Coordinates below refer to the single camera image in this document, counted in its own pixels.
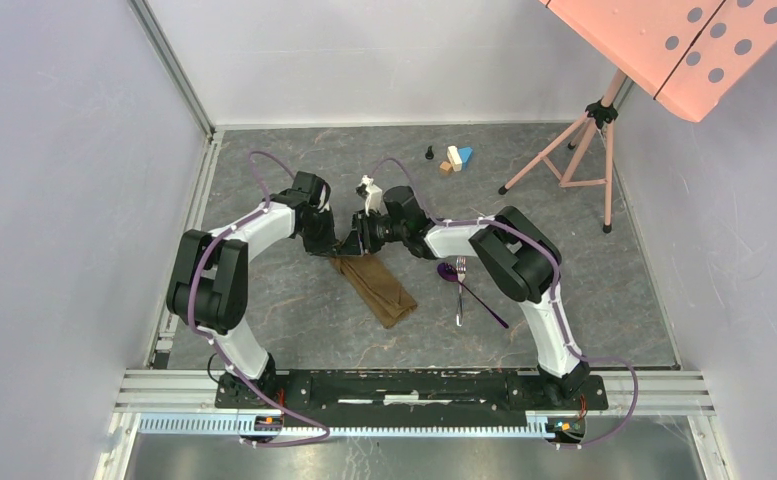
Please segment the brown cloth napkin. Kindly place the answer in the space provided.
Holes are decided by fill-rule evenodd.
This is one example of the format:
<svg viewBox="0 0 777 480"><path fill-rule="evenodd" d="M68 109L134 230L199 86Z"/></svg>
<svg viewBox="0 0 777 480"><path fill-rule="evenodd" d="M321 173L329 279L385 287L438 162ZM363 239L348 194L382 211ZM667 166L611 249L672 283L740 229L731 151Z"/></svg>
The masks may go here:
<svg viewBox="0 0 777 480"><path fill-rule="evenodd" d="M375 255L331 257L329 261L383 328L395 327L417 309L414 297Z"/></svg>

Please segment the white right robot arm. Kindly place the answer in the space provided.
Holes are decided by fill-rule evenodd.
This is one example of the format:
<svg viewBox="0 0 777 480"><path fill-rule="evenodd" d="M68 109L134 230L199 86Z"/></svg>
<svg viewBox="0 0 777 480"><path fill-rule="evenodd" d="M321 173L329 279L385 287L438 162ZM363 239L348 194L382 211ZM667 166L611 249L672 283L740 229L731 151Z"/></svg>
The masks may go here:
<svg viewBox="0 0 777 480"><path fill-rule="evenodd" d="M494 216L449 220L430 216L409 186L387 190L385 210L360 210L339 256L375 254L391 242L415 257L476 257L499 290L523 312L535 341L544 400L566 408L582 393L590 367L577 346L561 304L557 247L517 208Z"/></svg>

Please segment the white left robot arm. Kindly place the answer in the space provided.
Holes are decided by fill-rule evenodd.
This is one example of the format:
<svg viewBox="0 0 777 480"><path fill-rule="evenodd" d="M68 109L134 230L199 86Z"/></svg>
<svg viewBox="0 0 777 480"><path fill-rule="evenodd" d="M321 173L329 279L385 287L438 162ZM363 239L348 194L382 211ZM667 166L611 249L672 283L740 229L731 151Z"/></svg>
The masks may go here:
<svg viewBox="0 0 777 480"><path fill-rule="evenodd" d="M210 231L189 230L180 239L166 307L209 341L226 370L241 379L239 392L254 407L276 399L278 381L271 355L244 319L249 264L276 242L296 237L311 255L333 255L330 194L321 177L298 172L290 188L247 215Z"/></svg>

